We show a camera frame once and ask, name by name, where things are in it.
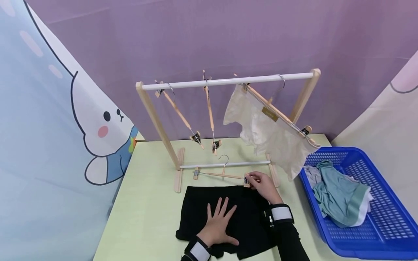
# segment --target cartoon rabbit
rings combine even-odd
[[[86,149],[94,156],[84,176],[94,185],[121,178],[135,146],[138,129],[87,75],[58,38],[28,6],[30,15],[58,61],[73,77],[71,104]]]

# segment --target blue plastic basket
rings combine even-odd
[[[330,160],[341,173],[371,187],[375,198],[361,226],[339,228],[323,218],[305,171],[299,175],[322,240],[339,256],[361,259],[413,260],[418,258],[418,226],[393,190],[360,149],[325,147],[309,155],[305,166]]]

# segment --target black underwear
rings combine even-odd
[[[187,187],[176,238],[191,240],[206,224],[207,204],[210,203],[213,214],[218,199],[222,198],[223,203],[225,197],[229,198],[227,211],[237,205],[234,215],[229,220],[227,235],[236,238],[240,245],[213,245],[208,249],[211,255],[220,258],[224,252],[237,253],[238,259],[244,259],[276,246],[273,231],[264,217],[264,211],[268,213],[270,209],[268,201],[257,191],[243,186]]]

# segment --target wooden rack frame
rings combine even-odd
[[[269,82],[269,81],[282,81],[283,79],[294,80],[294,79],[306,79],[305,85],[301,90],[298,99],[296,100],[293,110],[291,112],[290,118],[287,118],[279,110],[277,110],[271,103],[269,103],[264,97],[259,95],[254,89],[252,92],[256,95],[259,95],[259,98],[262,99],[262,102],[265,103],[265,106],[268,106],[278,117],[282,118],[285,121],[290,121],[296,123],[299,119],[306,103],[309,100],[309,97],[314,90],[316,83],[319,80],[321,71],[319,69],[312,69],[310,73],[294,73],[294,74],[284,74],[281,76],[271,75],[271,76],[257,76],[257,77],[244,77],[244,78],[232,78],[232,79],[218,79],[218,80],[207,80],[207,81],[189,81],[189,82],[180,82],[180,83],[170,83],[168,84],[149,84],[144,85],[141,81],[136,83],[136,90],[141,98],[144,106],[148,112],[148,115],[151,118],[154,127],[156,128],[158,134],[160,135],[161,141],[166,147],[168,154],[170,155],[171,160],[174,163],[174,167],[177,170],[174,177],[174,190],[176,192],[181,191],[181,179],[183,174],[183,169],[194,169],[196,167],[221,167],[224,164],[201,164],[201,165],[183,165],[184,159],[184,148],[181,148],[176,155],[174,152],[173,146],[171,145],[170,140],[167,137],[167,134],[163,128],[163,125],[158,117],[158,114],[154,108],[154,105],[149,97],[147,91],[149,90],[159,90],[159,89],[168,89],[168,88],[190,88],[190,87],[204,87],[204,86],[219,86],[219,85],[229,85],[229,84],[247,84],[247,83],[256,83],[256,82]],[[270,161],[269,156],[267,155],[267,160],[265,161],[256,161],[256,162],[237,162],[229,163],[228,167],[231,166],[243,166],[243,165],[265,165],[268,164],[270,171],[272,172],[273,181],[275,181],[276,187],[278,186],[278,177],[275,175],[274,163]]]

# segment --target purple backdrop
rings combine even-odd
[[[298,126],[333,139],[389,84],[418,49],[416,0],[28,0],[45,24],[147,140],[159,140],[135,82],[309,72],[322,76]],[[269,97],[279,84],[254,84]],[[289,115],[303,81],[273,102]],[[233,86],[213,87],[218,137]],[[150,93],[170,139],[190,135],[165,99]],[[176,91],[194,130],[211,137],[204,91]]]

